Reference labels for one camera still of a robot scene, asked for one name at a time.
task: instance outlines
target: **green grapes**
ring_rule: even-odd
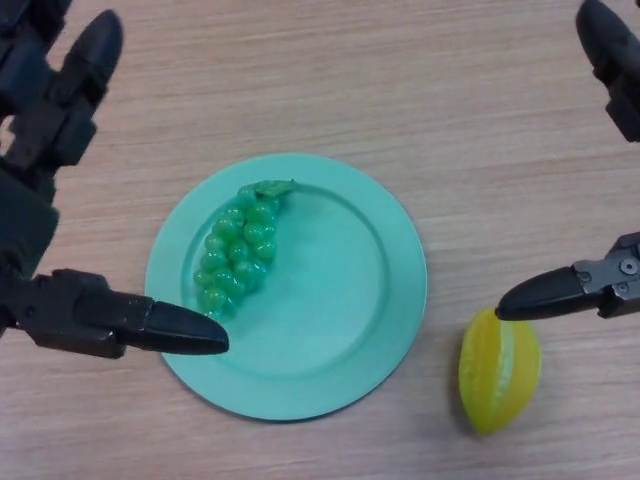
[[[228,295],[221,288],[207,288],[204,291],[204,307],[206,310],[222,308],[227,303]]]
[[[223,250],[209,250],[200,259],[200,266],[205,272],[212,273],[227,264],[227,255]]]
[[[267,240],[265,242],[257,244],[253,248],[254,252],[256,252],[256,256],[260,260],[264,260],[265,262],[271,262],[276,256],[276,242],[272,240]]]
[[[249,245],[244,240],[236,240],[229,247],[229,259],[238,263],[249,258]]]
[[[210,233],[204,239],[204,246],[207,250],[224,250],[227,248],[227,241],[224,238]]]
[[[267,202],[256,202],[247,212],[247,220],[257,225],[273,225],[276,213]]]
[[[295,186],[293,180],[244,186],[215,221],[193,274],[198,306],[209,318],[233,317],[242,300],[266,281],[277,250],[276,216]]]
[[[265,228],[259,223],[247,223],[244,226],[243,235],[249,243],[260,243],[265,237]]]

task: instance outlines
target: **toy fruit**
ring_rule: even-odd
[[[476,314],[464,334],[458,381],[479,434],[497,432],[524,410],[538,386],[541,357],[528,322],[501,321],[492,309]]]
[[[233,316],[238,302],[264,281],[276,256],[273,236],[282,197],[295,186],[292,180],[247,185],[223,209],[193,276],[203,313],[215,320]]]

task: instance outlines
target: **wood grain surface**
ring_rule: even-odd
[[[610,5],[640,31],[631,0]],[[84,358],[8,332],[0,478],[638,477],[637,315],[537,323],[541,387],[495,437],[469,434],[456,395],[474,311],[640,230],[640,151],[604,112],[577,0],[83,0],[54,63],[105,8],[122,16],[126,46],[99,134],[60,174],[43,271],[102,272],[142,292],[153,239],[186,192],[246,157],[305,151],[357,166],[407,207],[428,255],[428,311],[372,395],[286,425],[210,408],[158,355]]]

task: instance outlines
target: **robotic arm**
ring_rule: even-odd
[[[74,270],[34,272],[58,224],[52,203],[60,167],[75,166],[96,133],[92,117],[107,93],[123,43],[120,20],[99,15],[60,71],[46,55],[71,0],[0,3],[0,123],[15,135],[0,158],[0,335],[26,332],[37,345],[105,358],[127,345],[180,354],[227,351],[224,329],[190,310],[109,289]]]
[[[593,74],[609,92],[609,116],[628,142],[639,142],[640,41],[599,0],[584,1],[576,26]],[[496,314],[535,320],[593,308],[603,318],[640,312],[640,232],[620,237],[602,260],[576,262],[514,287]]]

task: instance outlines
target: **yellow star fruit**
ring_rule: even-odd
[[[542,354],[529,322],[499,320],[483,309],[467,327],[458,381],[474,429],[490,435],[509,425],[538,387]]]

